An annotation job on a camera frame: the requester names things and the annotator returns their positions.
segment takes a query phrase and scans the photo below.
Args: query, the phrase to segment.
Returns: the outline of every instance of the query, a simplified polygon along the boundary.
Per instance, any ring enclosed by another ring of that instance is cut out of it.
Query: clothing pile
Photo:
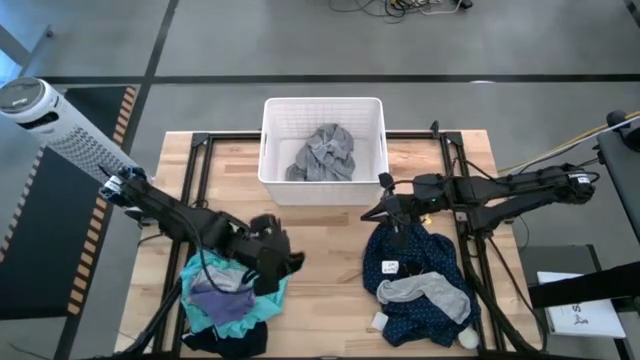
[[[429,338],[447,347],[458,338],[467,347],[467,335],[477,338],[470,324],[480,317],[480,307],[456,265],[453,243],[427,233],[422,224],[404,230],[408,245],[399,248],[390,241],[394,228],[378,225],[364,255],[364,287],[388,317],[383,337],[393,346]]]
[[[338,124],[322,125],[287,168],[287,181],[351,181],[353,137]]]
[[[205,252],[204,259],[213,284],[198,254],[180,273],[180,301],[191,325],[182,341],[192,350],[217,353],[226,359],[263,354],[268,336],[265,321],[282,312],[291,275],[279,280],[276,292],[256,296],[252,287],[256,272],[215,252]],[[300,256],[289,264],[291,273],[300,270],[303,261]]]

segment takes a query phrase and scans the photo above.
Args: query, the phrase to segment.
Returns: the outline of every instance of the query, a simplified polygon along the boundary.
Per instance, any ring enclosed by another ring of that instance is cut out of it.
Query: black metal frame
[[[438,131],[401,131],[394,132],[388,131],[387,139],[396,140],[396,139],[424,139],[424,140],[437,140],[440,143],[440,147],[442,150],[444,167],[447,175],[453,174],[454,161],[451,159],[451,154],[449,151],[449,147],[455,147],[455,152],[457,158],[460,160],[458,164],[460,166],[460,171],[462,176],[469,176],[469,168],[467,166],[466,154],[464,151],[464,144],[462,140],[462,134],[460,132],[444,132],[438,133]],[[184,175],[184,184],[182,188],[181,201],[183,203],[188,203],[189,198],[192,191],[192,183],[193,176],[196,168],[196,160],[201,147],[204,147],[204,160],[202,163],[202,171],[200,173],[200,180],[197,188],[197,195],[195,199],[194,205],[203,206],[205,204],[206,197],[206,189],[207,183],[209,179],[209,172],[211,169],[211,162],[213,158],[213,146],[216,141],[220,140],[260,140],[259,132],[234,132],[234,133],[194,133],[191,139],[191,148],[189,151],[189,159],[187,160],[187,169]],[[460,249],[460,256],[463,260],[463,264],[470,264],[471,254],[469,253],[469,249],[467,247],[467,241],[470,240],[470,233],[468,230],[468,224],[463,219],[458,218],[454,214],[454,220],[456,224],[456,232],[458,234],[458,244]],[[162,303],[170,302],[171,304],[174,299],[171,299],[171,289],[172,285],[175,283],[174,278],[176,277],[176,270],[178,269],[178,257],[180,252],[181,243],[174,242],[171,246],[171,251],[169,254],[167,272],[165,274],[165,283],[162,294]],[[484,288],[489,292],[490,296],[495,300],[495,291],[493,289],[493,282],[491,278],[491,271],[489,269],[489,261],[487,259],[486,254],[486,246],[480,240],[476,240],[477,246],[477,257],[480,265],[480,273],[482,277],[482,281],[484,284]],[[192,244],[189,244],[188,256],[195,253],[195,248]],[[463,272],[465,278],[469,278],[470,271],[473,271],[466,266],[463,265]],[[152,347],[152,353],[166,355],[164,352],[164,334],[166,331],[166,317],[158,316],[156,314],[152,319],[152,322],[157,322],[157,329],[154,332],[154,342]],[[174,329],[173,337],[172,337],[172,346],[170,351],[170,358],[179,359],[180,358],[180,350],[181,350],[181,335],[184,331],[184,323],[185,323],[185,314],[182,307],[180,307],[178,311],[178,319],[176,321],[176,326]],[[474,329],[480,335],[481,343],[480,349],[486,349],[486,341],[484,336],[484,329],[482,327],[482,321],[477,320],[473,324]],[[502,329],[500,324],[492,317],[491,318],[491,327],[493,330],[496,349],[499,352],[505,351],[505,342],[504,337],[502,336]]]

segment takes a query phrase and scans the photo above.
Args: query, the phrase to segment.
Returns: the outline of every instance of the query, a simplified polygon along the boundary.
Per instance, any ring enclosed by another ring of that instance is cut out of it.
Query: wooden table
[[[461,133],[467,158],[488,173],[496,174],[487,132],[464,130]],[[183,186],[191,137],[191,132],[168,132],[160,155],[154,184],[176,198],[180,198]],[[396,179],[444,172],[437,141],[389,140],[388,149],[390,170]],[[307,254],[304,267],[289,282],[283,313],[267,322],[269,342],[264,356],[440,357],[475,354],[475,350],[466,350],[457,344],[445,348],[430,340],[413,341],[393,348],[381,333],[367,330],[374,314],[380,310],[375,297],[362,286],[363,249],[375,227],[374,223],[359,219],[368,208],[279,207],[271,201],[258,181],[258,153],[259,143],[256,141],[216,142],[206,198],[210,208],[223,209],[245,221],[261,213],[275,214],[282,219],[289,233],[292,250],[304,250]],[[198,155],[198,163],[202,162],[203,157],[203,154]],[[197,171],[194,179],[192,198],[195,198],[199,179]],[[409,188],[404,185],[398,189],[398,192],[408,191]],[[428,230],[449,237],[457,247],[451,212],[432,214],[430,218],[431,224],[426,225]],[[155,233],[157,229],[147,229],[143,237]],[[506,258],[518,285],[526,293],[527,286],[511,227],[501,225],[493,239]],[[137,336],[158,308],[170,243],[166,238],[158,238],[140,246],[116,351],[131,344],[131,337]],[[525,339],[539,347],[535,320],[519,299],[490,246],[487,257],[498,305]],[[166,339],[171,339],[176,309],[177,305],[169,315]],[[482,319],[487,348],[495,348],[489,313],[483,304]],[[213,356],[206,352],[193,352],[186,346],[182,347],[181,355],[187,358]]]

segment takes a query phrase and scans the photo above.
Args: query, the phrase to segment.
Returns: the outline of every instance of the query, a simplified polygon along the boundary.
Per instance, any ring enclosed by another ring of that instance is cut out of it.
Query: laundry basket
[[[316,129],[338,124],[354,138],[352,181],[286,181],[285,172]],[[376,98],[272,98],[266,101],[258,178],[278,205],[370,205],[389,171],[382,102]]]

